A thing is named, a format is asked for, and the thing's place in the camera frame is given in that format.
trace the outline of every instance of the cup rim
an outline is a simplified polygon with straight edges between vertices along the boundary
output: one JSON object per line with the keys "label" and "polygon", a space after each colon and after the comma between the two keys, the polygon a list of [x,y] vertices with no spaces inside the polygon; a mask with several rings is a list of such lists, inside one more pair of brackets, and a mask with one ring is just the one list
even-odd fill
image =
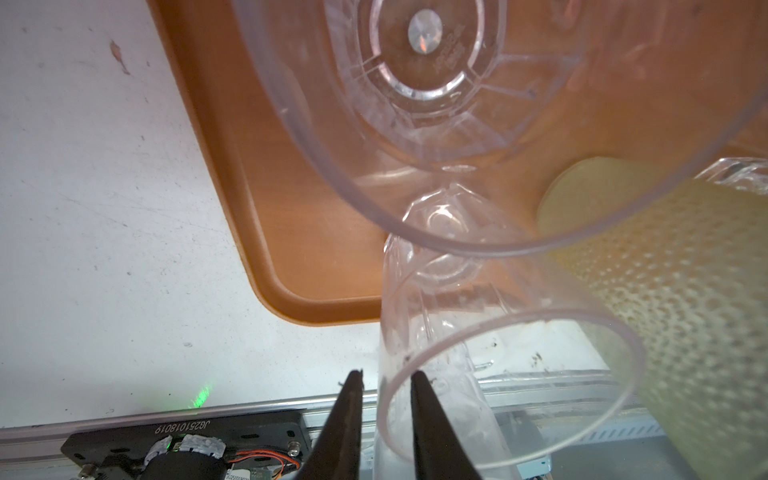
{"label": "cup rim", "polygon": [[411,375],[415,373],[421,366],[427,363],[430,359],[437,356],[439,353],[454,346],[457,343],[464,342],[473,336],[487,333],[492,330],[504,328],[507,326],[519,325],[524,323],[538,323],[547,322],[552,320],[574,320],[580,323],[591,323],[598,326],[603,326],[613,331],[620,338],[622,338],[634,358],[632,376],[624,391],[617,397],[613,405],[607,409],[602,415],[597,417],[593,422],[589,423],[582,430],[567,437],[565,440],[561,440],[552,445],[548,445],[542,449],[529,453],[527,455],[520,455],[518,457],[510,457],[509,459],[499,462],[491,462],[485,464],[475,465],[476,469],[483,470],[487,468],[498,468],[509,465],[515,465],[523,462],[529,462],[536,458],[540,458],[549,453],[555,452],[564,448],[567,445],[579,440],[581,437],[595,430],[606,419],[612,416],[621,406],[626,402],[632,393],[634,393],[640,386],[646,368],[646,353],[643,343],[639,336],[624,322],[615,318],[612,315],[605,313],[599,313],[590,310],[580,310],[574,308],[568,309],[541,309],[532,310],[525,313],[511,313],[508,315],[501,315],[494,319],[487,320],[485,322],[476,323],[475,325],[464,328],[450,336],[445,337],[443,340],[434,343],[427,349],[415,354],[393,377],[389,382],[382,382],[379,385],[379,402],[376,407],[376,429],[381,435],[384,443],[400,458],[407,462],[413,462],[413,456],[410,455],[405,449],[402,449],[396,442],[393,441],[387,425],[387,416],[389,414],[389,406],[392,403],[397,391],[402,387],[403,383],[407,379],[411,378]]}

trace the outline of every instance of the screw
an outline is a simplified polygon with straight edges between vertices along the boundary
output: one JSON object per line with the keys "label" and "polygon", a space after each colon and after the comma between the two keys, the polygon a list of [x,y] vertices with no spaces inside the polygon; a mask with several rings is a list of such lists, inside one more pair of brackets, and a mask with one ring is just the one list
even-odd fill
{"label": "screw", "polygon": [[293,458],[301,453],[301,444],[298,442],[288,442],[288,456]]}
{"label": "screw", "polygon": [[87,480],[88,478],[96,478],[96,465],[92,463],[86,463],[83,465],[83,469],[78,473],[80,480]]}

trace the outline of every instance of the cable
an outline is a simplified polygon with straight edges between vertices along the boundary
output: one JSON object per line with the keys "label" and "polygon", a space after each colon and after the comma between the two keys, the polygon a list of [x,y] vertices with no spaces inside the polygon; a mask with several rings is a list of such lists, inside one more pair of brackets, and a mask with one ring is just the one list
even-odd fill
{"label": "cable", "polygon": [[290,458],[289,456],[283,455],[282,453],[275,452],[274,450],[266,450],[266,449],[257,449],[257,450],[243,450],[240,452],[237,452],[235,455],[244,455],[244,456],[238,456],[237,458],[233,458],[232,460],[228,460],[229,463],[238,463],[242,462],[243,460],[247,460],[249,458],[256,458],[256,457],[267,457],[267,458],[273,458],[280,462],[280,471],[277,472],[273,478],[280,478],[283,476],[283,472],[285,472],[286,468],[286,462],[290,462],[293,466],[298,469],[301,464],[298,463],[297,460]]}
{"label": "cable", "polygon": [[276,472],[275,475],[272,475],[272,479],[282,478],[286,473],[295,472],[296,470],[298,470],[298,468],[293,463],[289,463],[281,468],[279,472]]}

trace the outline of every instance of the printed serial number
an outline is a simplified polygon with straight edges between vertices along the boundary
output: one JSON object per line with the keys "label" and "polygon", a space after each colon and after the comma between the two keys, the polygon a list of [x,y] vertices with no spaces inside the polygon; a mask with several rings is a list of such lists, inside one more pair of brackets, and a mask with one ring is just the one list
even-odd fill
{"label": "printed serial number", "polygon": [[187,432],[189,430],[202,430],[210,424],[210,420],[200,420],[199,422],[169,423],[160,425],[155,433],[173,433]]}

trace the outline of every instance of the white table surface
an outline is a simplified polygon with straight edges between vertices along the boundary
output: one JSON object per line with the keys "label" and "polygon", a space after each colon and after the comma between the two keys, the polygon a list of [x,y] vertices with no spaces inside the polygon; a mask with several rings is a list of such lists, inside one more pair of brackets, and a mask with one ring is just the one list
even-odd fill
{"label": "white table surface", "polygon": [[0,2],[0,427],[375,388],[378,335],[255,297],[144,0]]}

